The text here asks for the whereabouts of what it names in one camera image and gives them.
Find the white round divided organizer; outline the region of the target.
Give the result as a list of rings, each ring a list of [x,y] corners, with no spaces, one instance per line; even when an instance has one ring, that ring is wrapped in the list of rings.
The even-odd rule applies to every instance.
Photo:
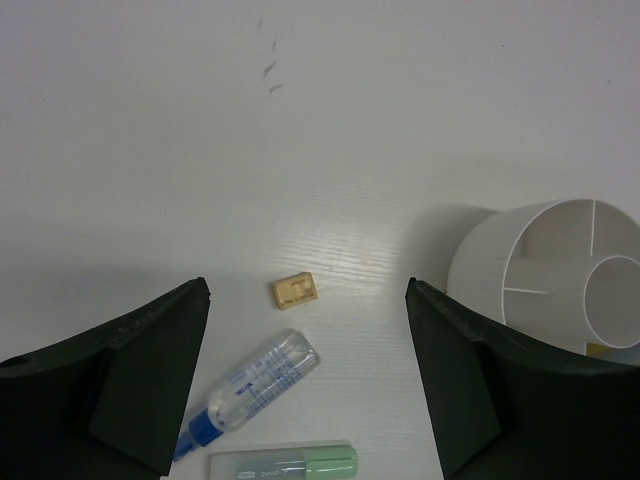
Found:
[[[639,225],[591,199],[494,214],[458,247],[447,293],[531,337],[583,354],[639,342]]]

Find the clear blue glue bottle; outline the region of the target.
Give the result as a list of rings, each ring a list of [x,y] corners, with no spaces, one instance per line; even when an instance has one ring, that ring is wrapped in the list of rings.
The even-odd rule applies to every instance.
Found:
[[[286,329],[223,375],[204,405],[178,436],[173,460],[180,461],[235,431],[312,372],[321,358],[304,334]]]

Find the small yellow eraser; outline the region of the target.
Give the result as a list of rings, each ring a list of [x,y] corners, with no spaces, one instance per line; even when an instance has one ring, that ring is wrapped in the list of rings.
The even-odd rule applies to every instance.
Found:
[[[273,283],[274,298],[280,310],[299,306],[318,298],[313,276],[302,272]]]

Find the yellow highlighter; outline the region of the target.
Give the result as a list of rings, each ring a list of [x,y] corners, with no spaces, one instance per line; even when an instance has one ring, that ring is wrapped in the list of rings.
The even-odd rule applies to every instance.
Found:
[[[609,347],[599,345],[599,344],[591,344],[588,343],[586,347],[586,355],[589,357],[600,357],[602,355],[610,352],[611,349]]]

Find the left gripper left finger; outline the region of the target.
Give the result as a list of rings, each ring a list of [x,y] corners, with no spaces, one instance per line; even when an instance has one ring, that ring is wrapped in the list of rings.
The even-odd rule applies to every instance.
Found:
[[[119,318],[1,364],[4,479],[169,474],[210,291],[190,280]]]

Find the green highlighter left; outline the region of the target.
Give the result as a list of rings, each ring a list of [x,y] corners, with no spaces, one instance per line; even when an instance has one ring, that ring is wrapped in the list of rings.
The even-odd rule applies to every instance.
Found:
[[[213,454],[209,479],[354,479],[357,450],[349,443],[227,451]]]

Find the blue highlighter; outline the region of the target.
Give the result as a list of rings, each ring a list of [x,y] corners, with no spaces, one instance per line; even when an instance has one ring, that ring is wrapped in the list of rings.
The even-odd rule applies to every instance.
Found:
[[[615,350],[611,353],[610,358],[613,362],[627,364],[627,365],[640,365],[640,345],[636,345],[627,349]]]

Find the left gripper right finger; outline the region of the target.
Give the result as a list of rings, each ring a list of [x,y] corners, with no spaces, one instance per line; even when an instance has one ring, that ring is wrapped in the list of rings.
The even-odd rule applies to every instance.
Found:
[[[447,479],[635,479],[639,370],[557,348],[411,279],[406,307]]]

